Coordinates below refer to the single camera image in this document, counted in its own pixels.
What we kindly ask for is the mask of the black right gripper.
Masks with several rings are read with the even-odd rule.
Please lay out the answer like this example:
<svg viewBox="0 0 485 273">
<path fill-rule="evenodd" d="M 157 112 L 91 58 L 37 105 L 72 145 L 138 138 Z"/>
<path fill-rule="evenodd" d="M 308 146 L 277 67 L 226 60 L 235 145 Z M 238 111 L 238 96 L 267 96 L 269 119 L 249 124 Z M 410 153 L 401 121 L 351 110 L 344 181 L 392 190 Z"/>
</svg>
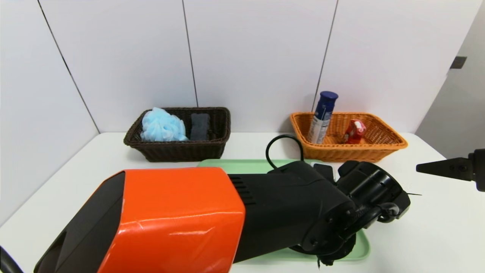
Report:
<svg viewBox="0 0 485 273">
<path fill-rule="evenodd" d="M 416 166 L 416 171 L 463 181 L 475 181 L 477 190 L 485 192 L 485 149 L 477 149 L 474 154 L 469 153 L 467 158 L 458 157 L 421 163 Z"/>
</svg>

